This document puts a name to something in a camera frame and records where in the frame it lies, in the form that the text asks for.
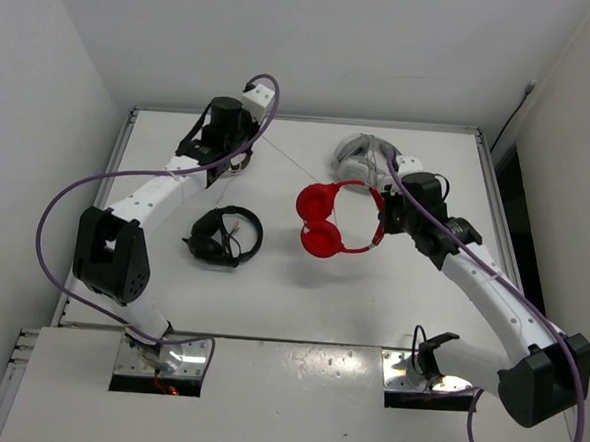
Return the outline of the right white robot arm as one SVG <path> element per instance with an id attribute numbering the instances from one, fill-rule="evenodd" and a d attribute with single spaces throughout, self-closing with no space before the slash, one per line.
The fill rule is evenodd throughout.
<path id="1" fill-rule="evenodd" d="M 465 219 L 448 216 L 435 174 L 419 170 L 391 176 L 380 216 L 385 233 L 408 235 L 417 251 L 464 292 L 505 349 L 498 355 L 445 332 L 418 347 L 416 371 L 429 381 L 444 374 L 461 377 L 499 398 L 526 428 L 570 407 L 577 408 L 582 426 L 589 341 L 547 321 L 496 265 L 478 231 Z"/>

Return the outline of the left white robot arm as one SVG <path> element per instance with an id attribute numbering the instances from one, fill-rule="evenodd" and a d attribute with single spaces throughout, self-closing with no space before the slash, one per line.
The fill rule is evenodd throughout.
<path id="1" fill-rule="evenodd" d="M 90 207 L 80 217 L 74 277 L 99 295 L 126 323 L 132 346 L 158 362 L 171 323 L 148 296 L 151 269 L 146 241 L 193 195 L 225 173 L 232 154 L 248 154 L 245 144 L 262 127 L 271 98 L 214 98 L 159 176 L 105 209 Z"/>

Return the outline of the red headphones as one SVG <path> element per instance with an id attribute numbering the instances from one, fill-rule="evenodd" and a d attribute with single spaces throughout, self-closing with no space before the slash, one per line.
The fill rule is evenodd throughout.
<path id="1" fill-rule="evenodd" d="M 347 186 L 368 190 L 378 213 L 385 211 L 382 194 L 363 181 L 353 179 L 329 184 L 314 183 L 303 189 L 296 197 L 297 214 L 303 221 L 300 239 L 305 251 L 319 259 L 330 258 L 340 253 L 351 255 L 366 253 L 377 247 L 385 235 L 384 226 L 379 221 L 369 245 L 355 249 L 346 247 L 339 228 L 329 220 L 329 217 L 334 212 L 338 193 Z"/>

